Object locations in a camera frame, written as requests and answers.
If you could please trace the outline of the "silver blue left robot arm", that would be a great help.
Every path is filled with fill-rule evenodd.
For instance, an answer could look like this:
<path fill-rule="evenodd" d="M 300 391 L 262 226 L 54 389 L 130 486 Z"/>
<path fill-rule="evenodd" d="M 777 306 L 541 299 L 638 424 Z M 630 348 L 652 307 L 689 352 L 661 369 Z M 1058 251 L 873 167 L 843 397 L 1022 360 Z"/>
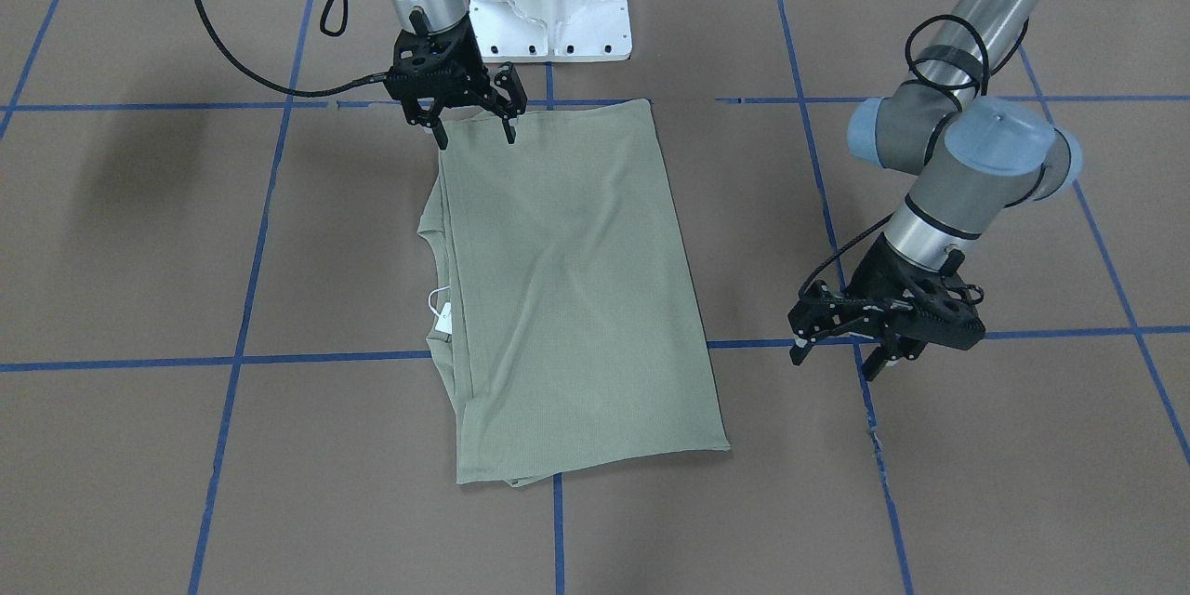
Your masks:
<path fill-rule="evenodd" d="M 1072 134 L 989 92 L 1038 2 L 959 0 L 923 20 L 919 31 L 933 36 L 923 46 L 906 38 L 906 81 L 854 108 L 850 154 L 914 183 L 868 228 L 872 245 L 845 284 L 814 270 L 800 286 L 787 317 L 794 364 L 823 339 L 858 336 L 875 342 L 860 367 L 872 380 L 927 346 L 969 350 L 985 337 L 985 290 L 960 276 L 967 255 L 1003 209 L 1053 198 L 1083 164 Z"/>

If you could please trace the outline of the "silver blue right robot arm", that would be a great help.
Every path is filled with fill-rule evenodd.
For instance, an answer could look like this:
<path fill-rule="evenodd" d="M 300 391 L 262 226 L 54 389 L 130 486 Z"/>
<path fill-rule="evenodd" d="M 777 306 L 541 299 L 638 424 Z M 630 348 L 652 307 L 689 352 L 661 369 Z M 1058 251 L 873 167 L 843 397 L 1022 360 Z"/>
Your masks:
<path fill-rule="evenodd" d="M 439 149 L 449 138 L 441 111 L 480 107 L 496 115 L 509 143 L 516 138 L 511 123 L 527 107 L 522 81 L 506 62 L 489 73 L 465 0 L 392 0 L 400 35 L 387 73 L 371 75 L 403 107 L 405 121 L 428 129 Z"/>

